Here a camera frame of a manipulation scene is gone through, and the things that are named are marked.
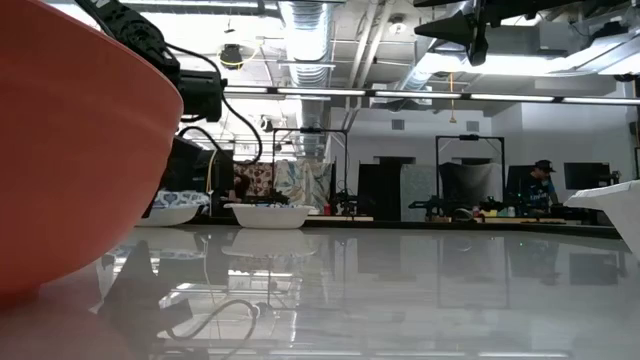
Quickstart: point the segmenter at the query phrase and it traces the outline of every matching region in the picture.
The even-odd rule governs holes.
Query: glossy table surface
[[[539,233],[136,228],[37,301],[0,311],[2,359],[232,351],[637,359],[638,261],[622,241]]]

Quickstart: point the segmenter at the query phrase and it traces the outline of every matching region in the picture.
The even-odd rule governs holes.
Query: person
[[[247,198],[247,192],[251,185],[251,179],[245,174],[235,173],[233,178],[233,189],[229,190],[229,201],[241,203]]]
[[[555,172],[551,161],[537,161],[533,171],[522,181],[521,192],[527,204],[536,212],[547,212],[549,201],[559,204],[558,195],[551,181],[551,173]]]

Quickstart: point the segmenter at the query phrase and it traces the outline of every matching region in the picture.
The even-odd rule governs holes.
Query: shirt
[[[549,208],[549,195],[555,192],[553,182],[541,181],[529,175],[522,179],[520,194],[524,201],[535,209],[546,210]]]

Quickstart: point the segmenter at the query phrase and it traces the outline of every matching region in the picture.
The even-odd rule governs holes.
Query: black cap
[[[546,172],[546,173],[550,173],[550,172],[556,172],[555,170],[553,170],[553,165],[551,164],[551,161],[549,160],[540,160],[536,162],[535,165],[536,168]]]

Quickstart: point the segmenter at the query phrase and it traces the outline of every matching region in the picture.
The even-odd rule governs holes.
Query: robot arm
[[[184,114],[193,115],[185,122],[206,118],[220,120],[222,91],[226,81],[218,72],[180,69],[180,62],[164,41],[162,32],[137,11],[118,0],[75,0],[103,31],[162,72],[180,92]]]

